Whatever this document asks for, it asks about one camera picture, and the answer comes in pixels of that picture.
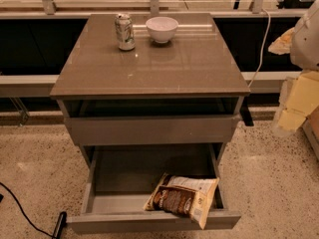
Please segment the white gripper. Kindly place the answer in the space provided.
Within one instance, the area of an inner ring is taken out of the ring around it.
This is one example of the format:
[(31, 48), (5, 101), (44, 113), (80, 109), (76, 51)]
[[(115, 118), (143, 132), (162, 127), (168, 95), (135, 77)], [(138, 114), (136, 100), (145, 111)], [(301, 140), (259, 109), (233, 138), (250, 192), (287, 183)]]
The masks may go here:
[(297, 78), (287, 78), (281, 88), (279, 108), (272, 130), (285, 137), (300, 128), (319, 107), (319, 0), (268, 47), (275, 55), (290, 53), (291, 62), (302, 68)]

